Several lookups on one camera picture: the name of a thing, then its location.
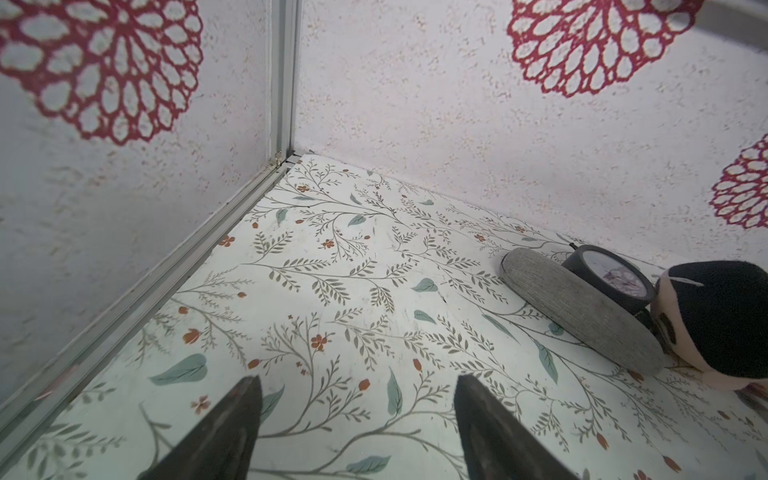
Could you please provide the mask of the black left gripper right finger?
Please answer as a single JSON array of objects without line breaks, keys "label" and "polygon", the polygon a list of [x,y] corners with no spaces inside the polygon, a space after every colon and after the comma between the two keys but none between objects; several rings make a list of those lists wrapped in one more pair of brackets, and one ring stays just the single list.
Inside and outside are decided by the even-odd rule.
[{"label": "black left gripper right finger", "polygon": [[577,479],[476,377],[458,377],[453,404],[471,480]]}]

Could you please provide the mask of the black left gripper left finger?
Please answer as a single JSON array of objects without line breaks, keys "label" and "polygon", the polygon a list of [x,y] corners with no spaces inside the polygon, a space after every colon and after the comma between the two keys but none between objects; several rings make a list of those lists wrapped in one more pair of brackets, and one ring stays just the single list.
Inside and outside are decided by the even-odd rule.
[{"label": "black left gripper left finger", "polygon": [[260,378],[242,378],[168,455],[141,477],[245,479],[258,438],[262,406]]}]

